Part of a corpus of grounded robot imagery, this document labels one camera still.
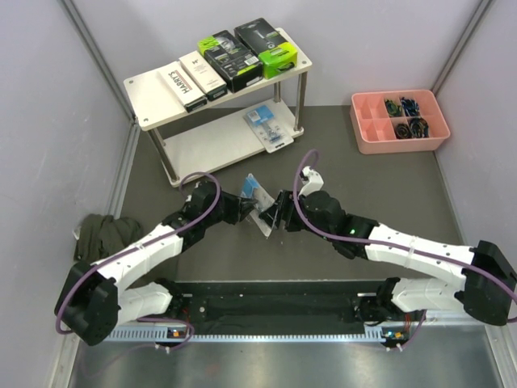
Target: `pink bin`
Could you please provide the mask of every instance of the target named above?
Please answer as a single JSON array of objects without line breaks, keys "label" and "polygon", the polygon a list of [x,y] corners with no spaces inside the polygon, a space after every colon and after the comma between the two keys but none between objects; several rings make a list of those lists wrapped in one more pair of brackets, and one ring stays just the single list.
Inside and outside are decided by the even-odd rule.
[{"label": "pink bin", "polygon": [[[414,99],[420,107],[420,116],[429,124],[429,137],[422,139],[397,139],[395,127],[408,124],[412,117],[390,117],[385,100],[401,105],[400,98]],[[352,96],[350,110],[355,138],[363,154],[389,154],[394,152],[434,151],[451,136],[449,127],[431,91],[382,91],[356,93]]]}]

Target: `green and black box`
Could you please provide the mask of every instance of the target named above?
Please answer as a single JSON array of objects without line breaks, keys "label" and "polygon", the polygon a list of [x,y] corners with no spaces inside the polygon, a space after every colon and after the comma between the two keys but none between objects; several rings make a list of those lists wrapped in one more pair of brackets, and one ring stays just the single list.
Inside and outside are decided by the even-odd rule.
[{"label": "green and black box", "polygon": [[262,79],[262,62],[228,31],[200,40],[198,47],[233,93]]},{"label": "green and black box", "polygon": [[264,77],[272,78],[296,66],[298,51],[264,18],[235,28],[235,36],[264,64]]}]

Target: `shelf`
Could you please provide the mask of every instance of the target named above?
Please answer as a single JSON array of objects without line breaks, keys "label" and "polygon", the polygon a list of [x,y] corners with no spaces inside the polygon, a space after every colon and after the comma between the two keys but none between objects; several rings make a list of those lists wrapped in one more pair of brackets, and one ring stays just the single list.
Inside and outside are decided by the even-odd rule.
[{"label": "shelf", "polygon": [[[247,95],[252,91],[262,89],[263,87],[273,85],[277,82],[308,71],[313,65],[311,60],[307,58],[307,56],[300,50],[300,48],[292,41],[291,37],[286,34],[282,28],[277,28],[277,31],[286,40],[294,44],[298,50],[297,67],[274,78],[262,79],[254,85],[248,86],[237,93],[228,93],[227,95],[215,101],[208,102],[205,106],[195,110],[192,113],[196,113],[207,108],[213,108],[220,103],[224,103],[231,99],[236,99],[241,95]],[[144,131],[149,131],[159,127],[160,125],[170,123],[192,114],[187,113],[181,103],[174,97],[172,91],[163,82],[158,71],[159,69],[151,70],[124,80],[124,86],[128,93],[129,100],[131,101],[131,105],[138,117],[138,124]]]},{"label": "shelf", "polygon": [[[179,181],[192,172],[213,172],[264,151],[262,143],[244,120],[246,112],[263,104],[271,109],[292,137],[303,134],[303,129],[294,131],[294,115],[284,101],[275,103],[269,99],[257,103],[166,139],[164,148]],[[170,183],[176,188],[179,181]]]}]

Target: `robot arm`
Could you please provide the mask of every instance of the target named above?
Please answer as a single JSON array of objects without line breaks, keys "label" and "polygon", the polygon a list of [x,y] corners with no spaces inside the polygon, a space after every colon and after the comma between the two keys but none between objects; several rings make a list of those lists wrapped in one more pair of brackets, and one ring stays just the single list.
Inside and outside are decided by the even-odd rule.
[{"label": "robot arm", "polygon": [[[310,224],[327,234],[392,245],[330,239],[339,254],[348,259],[360,257],[401,265],[431,276],[431,279],[418,280],[387,279],[373,300],[365,298],[359,306],[359,315],[364,320],[382,321],[391,315],[416,310],[464,310],[484,323],[506,324],[511,298],[497,285],[468,269],[419,254],[424,251],[450,256],[487,271],[514,289],[517,281],[515,271],[493,243],[481,241],[477,247],[462,247],[404,234],[378,221],[346,213],[335,198],[321,190],[323,180],[311,167],[302,170],[301,180],[304,186],[298,193],[298,200]],[[287,231],[313,232],[296,211],[290,191],[282,191],[273,206],[260,214],[260,218],[271,227],[279,227],[283,221]],[[396,245],[408,247],[409,251],[398,249]]]},{"label": "robot arm", "polygon": [[150,314],[163,314],[174,298],[174,284],[162,281],[145,287],[128,289],[163,261],[180,255],[204,237],[207,228],[221,221],[236,224],[254,208],[254,200],[221,192],[214,210],[202,221],[181,233],[174,231],[203,214],[213,203],[216,186],[198,183],[183,207],[168,216],[141,240],[111,258],[89,264],[79,262],[69,272],[57,301],[58,312],[70,290],[99,266],[75,292],[64,309],[62,321],[87,344],[104,340],[117,325]]}]

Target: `white wall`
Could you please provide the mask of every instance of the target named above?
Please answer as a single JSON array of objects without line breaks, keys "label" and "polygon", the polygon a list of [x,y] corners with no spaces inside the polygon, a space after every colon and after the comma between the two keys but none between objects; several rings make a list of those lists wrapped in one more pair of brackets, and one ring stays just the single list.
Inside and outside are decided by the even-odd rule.
[{"label": "white wall", "polygon": [[0,6],[0,375],[44,385],[73,228],[104,212],[128,120],[57,1]]},{"label": "white wall", "polygon": [[[517,2],[497,0],[439,94],[452,137],[437,152],[468,244],[517,268]],[[517,340],[517,326],[512,325]]]},{"label": "white wall", "polygon": [[[264,17],[313,60],[306,103],[341,105],[358,91],[430,88],[478,0],[75,2],[120,85],[195,50],[205,36]],[[294,105],[296,81],[284,84],[284,99]]]}]

